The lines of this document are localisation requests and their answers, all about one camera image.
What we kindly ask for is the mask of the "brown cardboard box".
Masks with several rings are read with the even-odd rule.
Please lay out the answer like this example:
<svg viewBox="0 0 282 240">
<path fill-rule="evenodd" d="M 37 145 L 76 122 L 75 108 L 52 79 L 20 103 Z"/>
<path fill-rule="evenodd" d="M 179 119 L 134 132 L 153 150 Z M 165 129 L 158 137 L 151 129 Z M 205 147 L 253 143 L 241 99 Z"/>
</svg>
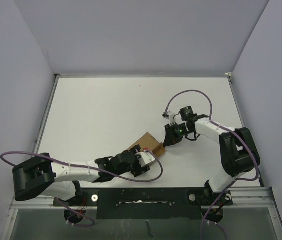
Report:
<svg viewBox="0 0 282 240">
<path fill-rule="evenodd" d="M 161 142 L 158 142 L 153 136 L 146 132 L 140 139 L 133 143 L 128 150 L 131 150 L 134 146 L 139 145 L 140 148 L 150 150 L 155 157 L 159 158 L 165 153 L 165 148 Z"/>
</svg>

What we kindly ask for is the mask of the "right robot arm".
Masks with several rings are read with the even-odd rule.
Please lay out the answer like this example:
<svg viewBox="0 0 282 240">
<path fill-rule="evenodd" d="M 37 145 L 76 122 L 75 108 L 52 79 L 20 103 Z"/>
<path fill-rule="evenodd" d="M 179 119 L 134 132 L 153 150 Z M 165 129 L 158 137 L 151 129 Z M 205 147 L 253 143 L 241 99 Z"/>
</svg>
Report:
<svg viewBox="0 0 282 240">
<path fill-rule="evenodd" d="M 221 198 L 221 191 L 242 178 L 247 172 L 258 173 L 260 157 L 250 131 L 245 128 L 228 128 L 212 122 L 205 114 L 193 113 L 190 106 L 179 110 L 182 123 L 175 122 L 175 115 L 164 112 L 162 117 L 169 120 L 164 126 L 163 147 L 176 145 L 186 139 L 195 142 L 204 136 L 219 145 L 221 168 L 207 181 L 203 191 L 206 203 L 215 204 Z"/>
</svg>

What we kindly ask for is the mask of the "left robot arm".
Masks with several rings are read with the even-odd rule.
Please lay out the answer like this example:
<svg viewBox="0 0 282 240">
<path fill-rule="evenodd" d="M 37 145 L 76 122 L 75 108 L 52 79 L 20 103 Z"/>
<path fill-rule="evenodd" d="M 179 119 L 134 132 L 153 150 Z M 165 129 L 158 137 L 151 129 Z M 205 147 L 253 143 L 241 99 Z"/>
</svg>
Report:
<svg viewBox="0 0 282 240">
<path fill-rule="evenodd" d="M 125 173 L 136 178 L 149 171 L 154 160 L 150 153 L 134 149 L 86 163 L 54 162 L 47 153 L 34 156 L 12 169 L 15 200 L 46 195 L 75 206 L 82 201 L 79 182 L 106 183 Z"/>
</svg>

